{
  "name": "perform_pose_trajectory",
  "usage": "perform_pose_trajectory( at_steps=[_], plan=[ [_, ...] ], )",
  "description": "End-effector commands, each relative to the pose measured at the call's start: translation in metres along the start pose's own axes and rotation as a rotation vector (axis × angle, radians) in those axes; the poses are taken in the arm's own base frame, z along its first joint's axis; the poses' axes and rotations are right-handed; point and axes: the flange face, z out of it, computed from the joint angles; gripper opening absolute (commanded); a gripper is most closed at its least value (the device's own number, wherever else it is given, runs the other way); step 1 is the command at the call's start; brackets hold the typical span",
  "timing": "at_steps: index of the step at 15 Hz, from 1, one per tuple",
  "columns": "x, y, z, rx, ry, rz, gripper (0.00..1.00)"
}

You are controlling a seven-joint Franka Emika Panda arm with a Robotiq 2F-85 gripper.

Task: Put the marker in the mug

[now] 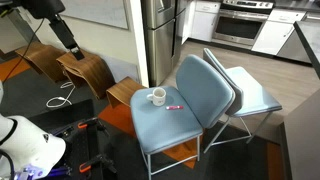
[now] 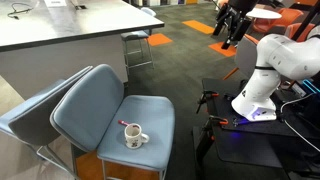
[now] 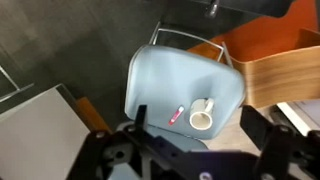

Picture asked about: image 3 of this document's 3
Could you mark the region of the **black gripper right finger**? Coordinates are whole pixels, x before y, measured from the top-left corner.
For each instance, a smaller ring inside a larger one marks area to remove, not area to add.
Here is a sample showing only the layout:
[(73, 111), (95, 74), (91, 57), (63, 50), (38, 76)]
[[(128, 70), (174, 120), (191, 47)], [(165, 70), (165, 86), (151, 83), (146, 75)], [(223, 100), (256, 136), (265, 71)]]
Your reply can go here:
[(273, 124), (257, 109), (249, 105), (242, 108), (240, 127), (262, 155), (269, 153), (268, 145)]

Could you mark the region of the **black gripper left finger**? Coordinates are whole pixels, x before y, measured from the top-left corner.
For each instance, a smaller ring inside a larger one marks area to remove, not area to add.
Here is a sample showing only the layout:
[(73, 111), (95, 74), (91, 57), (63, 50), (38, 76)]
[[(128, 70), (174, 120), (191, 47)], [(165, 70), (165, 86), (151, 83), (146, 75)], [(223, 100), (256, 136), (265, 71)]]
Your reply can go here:
[(140, 105), (137, 110), (135, 118), (135, 127), (137, 129), (144, 129), (146, 125), (147, 106)]

